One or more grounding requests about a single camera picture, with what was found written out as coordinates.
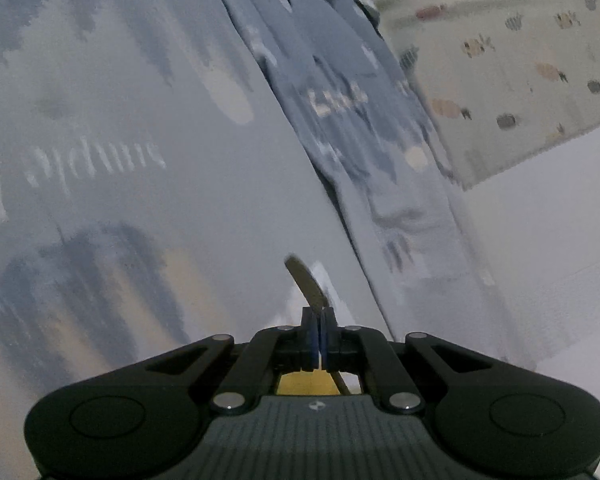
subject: ribbed gray panel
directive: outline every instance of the ribbed gray panel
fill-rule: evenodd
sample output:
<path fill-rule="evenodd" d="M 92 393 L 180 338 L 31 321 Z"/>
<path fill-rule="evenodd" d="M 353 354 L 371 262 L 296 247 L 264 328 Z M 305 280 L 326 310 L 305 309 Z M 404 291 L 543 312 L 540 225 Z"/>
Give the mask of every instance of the ribbed gray panel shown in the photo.
<path fill-rule="evenodd" d="M 157 477 L 159 480 L 489 478 L 439 450 L 419 419 L 381 412 L 369 396 L 264 397 L 251 413 L 215 420 L 192 455 Z M 585 480 L 585 477 L 571 480 Z"/>

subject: beige patterned fabric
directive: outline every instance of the beige patterned fabric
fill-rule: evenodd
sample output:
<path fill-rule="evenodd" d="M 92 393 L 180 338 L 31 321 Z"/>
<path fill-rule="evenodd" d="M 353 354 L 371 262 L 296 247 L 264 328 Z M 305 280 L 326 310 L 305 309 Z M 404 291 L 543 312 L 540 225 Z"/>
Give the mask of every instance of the beige patterned fabric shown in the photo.
<path fill-rule="evenodd" d="M 374 0 L 465 188 L 600 125 L 600 0 Z"/>

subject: silver screw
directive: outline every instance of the silver screw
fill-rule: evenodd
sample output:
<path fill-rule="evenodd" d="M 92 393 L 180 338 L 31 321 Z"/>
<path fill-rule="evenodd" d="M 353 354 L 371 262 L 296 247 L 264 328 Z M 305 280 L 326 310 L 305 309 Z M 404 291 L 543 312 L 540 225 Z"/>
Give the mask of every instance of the silver screw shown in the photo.
<path fill-rule="evenodd" d="M 214 397 L 214 404 L 223 410 L 234 410 L 240 408 L 245 403 L 245 399 L 241 394 L 236 392 L 224 392 L 217 394 Z"/>
<path fill-rule="evenodd" d="M 389 404 L 399 410 L 412 410 L 420 405 L 420 397 L 409 392 L 399 392 L 389 397 Z"/>

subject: yellow object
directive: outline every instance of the yellow object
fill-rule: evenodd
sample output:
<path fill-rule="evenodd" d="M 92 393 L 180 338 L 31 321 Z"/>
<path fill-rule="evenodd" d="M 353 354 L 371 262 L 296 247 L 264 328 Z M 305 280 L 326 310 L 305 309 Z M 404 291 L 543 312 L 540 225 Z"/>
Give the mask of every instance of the yellow object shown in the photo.
<path fill-rule="evenodd" d="M 336 384 L 324 370 L 292 372 L 280 377 L 277 395 L 339 395 Z"/>

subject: gray-blue fabric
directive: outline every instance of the gray-blue fabric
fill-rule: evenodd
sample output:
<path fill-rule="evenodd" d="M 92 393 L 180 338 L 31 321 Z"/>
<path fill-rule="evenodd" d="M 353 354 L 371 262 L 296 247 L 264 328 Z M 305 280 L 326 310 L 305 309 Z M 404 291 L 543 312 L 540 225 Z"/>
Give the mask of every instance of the gray-blue fabric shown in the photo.
<path fill-rule="evenodd" d="M 223 1 L 333 183 L 392 333 L 429 332 L 518 361 L 466 255 L 426 143 L 430 120 L 368 20 L 347 16 L 344 0 L 334 3 L 339 12 L 326 0 Z"/>

